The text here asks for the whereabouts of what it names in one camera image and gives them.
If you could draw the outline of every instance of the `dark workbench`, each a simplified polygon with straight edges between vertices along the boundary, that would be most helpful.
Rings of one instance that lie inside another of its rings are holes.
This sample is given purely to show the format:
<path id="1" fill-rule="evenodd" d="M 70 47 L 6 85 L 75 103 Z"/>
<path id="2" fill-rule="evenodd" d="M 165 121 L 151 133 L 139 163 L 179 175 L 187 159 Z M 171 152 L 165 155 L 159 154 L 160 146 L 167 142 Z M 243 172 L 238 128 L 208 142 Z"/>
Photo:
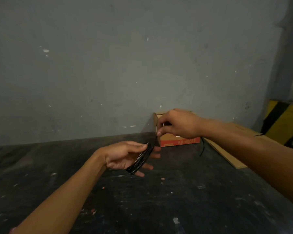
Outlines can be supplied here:
<path id="1" fill-rule="evenodd" d="M 17 226 L 97 148 L 153 139 L 142 133 L 0 147 L 0 233 Z M 250 169 L 233 168 L 208 143 L 199 157 L 201 150 L 202 143 L 163 148 L 144 178 L 106 171 L 71 233 L 293 233 L 290 201 Z"/>

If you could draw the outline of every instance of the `wooden board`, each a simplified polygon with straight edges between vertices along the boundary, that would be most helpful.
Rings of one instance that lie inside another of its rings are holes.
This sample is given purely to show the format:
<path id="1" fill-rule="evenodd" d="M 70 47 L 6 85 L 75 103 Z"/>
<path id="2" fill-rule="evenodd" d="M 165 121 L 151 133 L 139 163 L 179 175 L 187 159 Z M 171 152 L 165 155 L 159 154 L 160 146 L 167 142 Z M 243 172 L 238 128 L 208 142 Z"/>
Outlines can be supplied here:
<path id="1" fill-rule="evenodd" d="M 212 142 L 211 140 L 206 138 L 205 140 L 236 169 L 247 168 L 247 166 L 244 163 L 233 157 L 231 154 L 229 154 L 226 150 L 217 145 L 215 142 Z"/>

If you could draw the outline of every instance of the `yellow black striped barrier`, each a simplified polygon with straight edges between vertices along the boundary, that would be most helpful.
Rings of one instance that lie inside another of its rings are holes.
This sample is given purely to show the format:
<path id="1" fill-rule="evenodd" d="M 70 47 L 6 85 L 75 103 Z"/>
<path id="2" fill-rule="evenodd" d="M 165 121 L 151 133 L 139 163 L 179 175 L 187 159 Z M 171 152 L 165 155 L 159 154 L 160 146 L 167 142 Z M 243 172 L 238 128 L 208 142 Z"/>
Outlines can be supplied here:
<path id="1" fill-rule="evenodd" d="M 271 100 L 261 133 L 293 149 L 293 103 Z"/>

